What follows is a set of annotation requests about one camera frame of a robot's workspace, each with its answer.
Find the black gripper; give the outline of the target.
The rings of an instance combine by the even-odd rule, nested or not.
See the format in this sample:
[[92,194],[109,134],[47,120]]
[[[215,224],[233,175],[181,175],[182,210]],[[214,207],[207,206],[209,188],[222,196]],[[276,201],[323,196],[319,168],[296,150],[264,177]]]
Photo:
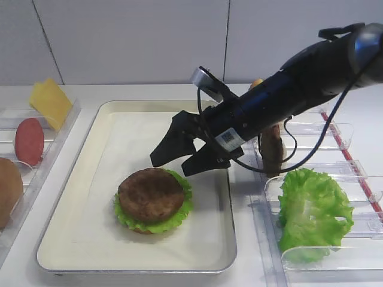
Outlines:
[[181,165],[184,175],[227,169],[229,158],[208,142],[217,141],[227,152],[233,152],[298,109],[298,77],[278,71],[242,96],[235,95],[197,114],[181,111],[175,115],[164,138],[150,154],[152,166],[193,154],[193,141],[199,138],[206,144]]

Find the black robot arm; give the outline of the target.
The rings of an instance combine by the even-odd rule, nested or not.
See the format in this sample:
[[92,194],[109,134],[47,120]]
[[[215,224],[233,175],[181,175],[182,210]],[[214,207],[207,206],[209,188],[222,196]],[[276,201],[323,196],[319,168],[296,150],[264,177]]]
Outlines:
[[382,25],[355,23],[322,29],[317,42],[289,59],[278,72],[242,96],[199,67],[192,83],[217,103],[197,114],[172,118],[150,155],[154,167],[185,157],[186,176],[226,169],[243,155],[242,146],[264,129],[350,90],[382,83]]

